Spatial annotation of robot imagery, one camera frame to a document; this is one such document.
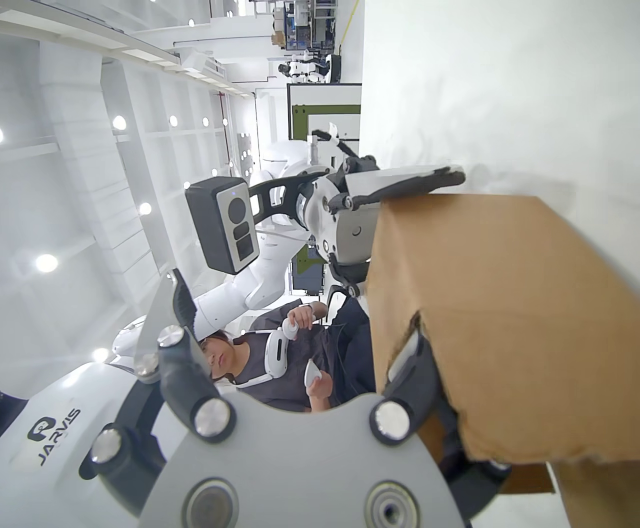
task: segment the white controller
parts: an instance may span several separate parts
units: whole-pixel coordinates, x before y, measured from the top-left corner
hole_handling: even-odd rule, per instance
[[[291,323],[288,317],[287,319],[282,321],[282,332],[284,333],[284,336],[290,341],[296,338],[296,336],[298,335],[298,330],[299,328],[296,321]]]
[[[305,369],[305,387],[311,387],[311,384],[316,378],[322,379],[322,372],[320,372],[320,369],[316,367],[313,360],[310,359],[307,362],[307,368]]]

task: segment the metal bolt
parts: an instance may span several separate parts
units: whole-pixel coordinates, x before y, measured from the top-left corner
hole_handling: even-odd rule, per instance
[[[210,438],[224,431],[230,419],[231,410],[227,402],[220,398],[211,398],[200,406],[193,419],[193,425],[200,436]]]
[[[231,528],[238,516],[238,499],[231,484],[219,479],[203,482],[186,501],[187,528]]]
[[[378,431],[390,440],[404,440],[409,434],[409,415],[395,401],[384,401],[374,415]]]
[[[183,337],[184,328],[177,324],[170,324],[160,331],[157,341],[162,348],[168,348],[177,345]]]
[[[367,496],[365,522],[367,528],[417,528],[418,505],[404,486],[382,482]]]
[[[158,368],[158,354],[157,352],[151,352],[144,354],[134,365],[134,371],[136,376],[151,376]]]
[[[105,429],[93,441],[91,446],[91,460],[96,464],[104,464],[112,460],[122,446],[122,437],[115,429]]]
[[[490,460],[489,464],[491,464],[493,467],[495,467],[498,471],[506,471],[507,469],[509,469],[511,467],[511,464],[503,464],[503,463],[495,461],[495,460]]]

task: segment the woman's hair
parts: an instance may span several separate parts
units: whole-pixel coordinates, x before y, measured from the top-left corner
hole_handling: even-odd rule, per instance
[[[230,345],[233,346],[233,339],[231,338],[231,336],[225,332],[224,330],[216,330],[214,333],[206,336],[204,339],[202,339],[200,341],[200,348],[202,349],[202,352],[205,351],[205,346],[204,344],[206,343],[207,339],[219,339],[220,341],[224,341],[225,343],[229,343]],[[229,383],[235,383],[236,379],[234,378],[233,374],[224,374],[223,376],[220,376],[219,378],[213,378],[214,383],[216,381],[220,381],[222,378],[225,378],[227,381],[229,381]]]

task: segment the jarvis logo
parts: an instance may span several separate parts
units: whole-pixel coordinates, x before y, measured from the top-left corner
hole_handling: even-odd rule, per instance
[[[47,431],[56,425],[56,421],[48,416],[43,416],[36,424],[31,428],[31,431],[27,433],[27,438],[34,442],[41,442],[47,435],[43,435],[42,431]]]
[[[42,446],[42,452],[38,453],[41,466],[49,459],[51,451],[53,451],[54,447],[59,444],[60,440],[66,437],[68,427],[74,422],[79,414],[80,409],[71,409],[67,416],[62,418],[59,422],[56,422],[54,418],[43,416],[27,433],[27,438],[34,442],[42,442],[42,440],[45,439],[47,440],[46,444]]]

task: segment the dark shirt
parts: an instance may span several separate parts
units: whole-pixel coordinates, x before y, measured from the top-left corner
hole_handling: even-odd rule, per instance
[[[236,344],[246,341],[250,349],[249,360],[240,375],[236,377],[237,384],[246,383],[265,373],[264,350],[269,334],[251,333],[251,330],[275,330],[282,326],[282,321],[289,311],[301,304],[302,301],[296,300],[259,316],[251,325],[249,332],[234,340]],[[298,330],[298,338],[295,341],[289,341],[287,371],[284,376],[238,390],[272,407],[285,411],[303,412],[305,408],[311,407],[304,382],[307,361],[313,359],[320,370],[327,372],[333,378],[336,356],[335,347],[331,346],[329,332],[324,326],[314,324],[312,330],[301,328]],[[332,406],[337,404],[333,395],[329,401]]]

